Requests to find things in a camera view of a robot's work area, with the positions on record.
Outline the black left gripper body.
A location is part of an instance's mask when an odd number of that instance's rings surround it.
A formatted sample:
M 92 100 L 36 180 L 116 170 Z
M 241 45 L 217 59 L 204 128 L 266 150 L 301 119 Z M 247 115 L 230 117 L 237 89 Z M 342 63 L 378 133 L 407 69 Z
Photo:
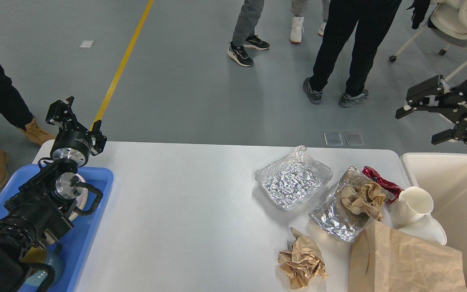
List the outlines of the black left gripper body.
M 61 132 L 54 140 L 50 157 L 54 160 L 71 159 L 82 167 L 89 161 L 91 148 L 92 139 L 88 131 Z

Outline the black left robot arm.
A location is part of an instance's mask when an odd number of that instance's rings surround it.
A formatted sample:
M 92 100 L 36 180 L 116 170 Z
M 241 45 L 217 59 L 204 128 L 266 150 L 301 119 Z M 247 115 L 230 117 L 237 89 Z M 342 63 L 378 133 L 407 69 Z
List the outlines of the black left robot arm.
M 69 216 L 92 215 L 100 205 L 100 189 L 77 177 L 89 156 L 105 148 L 107 138 L 101 120 L 91 130 L 72 111 L 74 97 L 58 100 L 48 109 L 46 122 L 59 132 L 50 156 L 39 159 L 39 172 L 19 187 L 4 204 L 8 214 L 0 219 L 0 292 L 16 292 L 34 271 L 47 272 L 37 288 L 46 292 L 54 283 L 54 268 L 27 264 L 23 258 L 33 247 L 45 249 L 57 243 L 74 226 Z

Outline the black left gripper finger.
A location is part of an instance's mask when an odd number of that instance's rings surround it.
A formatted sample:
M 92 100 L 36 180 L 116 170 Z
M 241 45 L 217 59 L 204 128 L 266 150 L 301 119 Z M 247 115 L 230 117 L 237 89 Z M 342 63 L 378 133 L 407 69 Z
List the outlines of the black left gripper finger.
M 61 132 L 80 132 L 80 124 L 72 111 L 74 96 L 65 101 L 57 100 L 49 106 L 45 121 L 47 124 L 58 126 Z
M 107 137 L 103 135 L 101 131 L 102 120 L 97 120 L 93 123 L 91 131 L 89 131 L 89 137 L 92 139 L 92 148 L 90 153 L 92 156 L 99 155 L 103 152 Z

